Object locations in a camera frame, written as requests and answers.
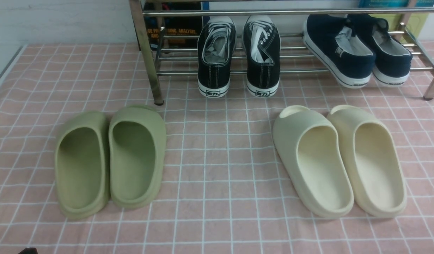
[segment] beige slipper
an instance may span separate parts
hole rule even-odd
[[[273,141],[303,204],[321,217],[340,217],[353,206],[353,191],[337,142],[324,116],[289,106],[273,125]]]
[[[366,111],[348,105],[334,107],[328,120],[339,133],[342,159],[357,204],[377,217],[402,212],[407,205],[407,191],[386,126]]]

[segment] slipper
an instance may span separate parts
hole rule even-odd
[[[377,217],[393,217],[405,209],[407,191],[386,126],[366,111],[348,105],[334,107],[328,120],[339,133],[339,146],[355,201]]]
[[[339,154],[337,132],[324,116],[289,106],[273,125],[273,142],[303,204],[321,217],[353,206],[352,187]]]
[[[110,192],[118,206],[138,208],[159,193],[167,131],[162,117],[146,105],[118,111],[109,127]]]
[[[90,111],[60,129],[54,170],[60,210],[69,219],[95,214],[109,200],[108,121]]]

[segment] dark object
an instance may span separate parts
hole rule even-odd
[[[342,86],[361,88],[367,85],[375,65],[375,53],[358,38],[350,19],[312,14],[303,30],[306,47]]]
[[[207,98],[224,96],[236,48],[236,27],[229,17],[212,18],[198,39],[198,87]]]
[[[246,86],[256,97],[270,97],[280,83],[281,39],[268,16],[250,16],[244,26]]]
[[[143,10],[154,10],[152,2],[145,3]],[[201,2],[162,3],[162,10],[201,10]],[[146,29],[151,49],[157,49],[159,27],[156,17],[145,17]],[[167,17],[165,18],[166,35],[199,35],[203,28],[202,17]],[[168,39],[169,48],[196,48],[197,39]]]
[[[35,248],[25,248],[18,254],[38,254],[38,251]]]
[[[388,34],[388,21],[369,14],[353,14],[348,18],[359,38],[377,55],[373,74],[378,81],[389,87],[402,85],[410,73],[413,56]]]

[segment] sneaker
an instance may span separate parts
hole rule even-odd
[[[344,87],[367,85],[375,64],[373,53],[356,35],[350,19],[310,15],[304,23],[303,42]]]
[[[208,98],[226,95],[235,48],[236,27],[230,17],[210,19],[198,39],[198,87],[202,95]]]
[[[246,87],[256,97],[270,97],[280,83],[281,39],[268,16],[250,16],[242,34],[247,68]]]
[[[402,85],[410,75],[413,56],[400,42],[388,34],[386,19],[369,14],[348,15],[359,38],[375,52],[377,58],[373,75],[381,85],[396,87]]]

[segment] metal shoe rack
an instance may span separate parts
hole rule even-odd
[[[172,11],[162,10],[162,1],[160,0],[146,0],[154,3],[154,11],[144,11],[140,0],[129,0],[131,14],[133,17],[134,27],[136,30],[139,49],[143,55],[145,62],[146,72],[148,74],[151,92],[154,98],[154,104],[164,104],[162,92],[160,90],[159,76],[177,76],[177,75],[197,75],[198,70],[194,71],[161,71],[160,64],[162,61],[197,61],[197,56],[166,56],[165,53],[197,53],[196,48],[167,48],[165,40],[170,38],[198,38],[198,36],[186,35],[166,35],[165,17],[184,17],[184,16],[250,16],[250,15],[293,15],[293,14],[356,14],[356,13],[400,13],[402,19],[396,31],[391,31],[389,34],[397,39],[403,38],[407,48],[412,48],[412,54],[418,56],[425,67],[413,67],[411,71],[430,71],[433,75],[433,80],[427,88],[423,98],[425,100],[432,100],[434,98],[434,60],[421,43],[414,37],[414,35],[407,29],[407,22],[412,13],[434,13],[434,8],[415,8],[417,0],[410,0],[406,8],[348,8],[348,9],[307,9],[307,10],[193,10],[193,11]],[[207,0],[215,2],[226,2],[234,0]],[[196,2],[196,0],[168,0],[167,2]],[[159,24],[159,47],[154,52],[151,50],[149,44],[148,33],[146,31],[144,17],[157,17],[157,24]],[[281,37],[301,37],[299,34],[281,34]],[[305,46],[289,46],[281,47],[281,53],[293,52],[297,50],[306,50]],[[292,54],[281,55],[281,59],[299,59],[299,58],[313,58],[311,54]],[[233,56],[233,59],[241,59],[243,56]],[[313,68],[313,69],[282,69],[281,74],[301,74],[301,73],[317,73],[326,72],[328,69]],[[232,70],[231,74],[246,74],[245,70]]]

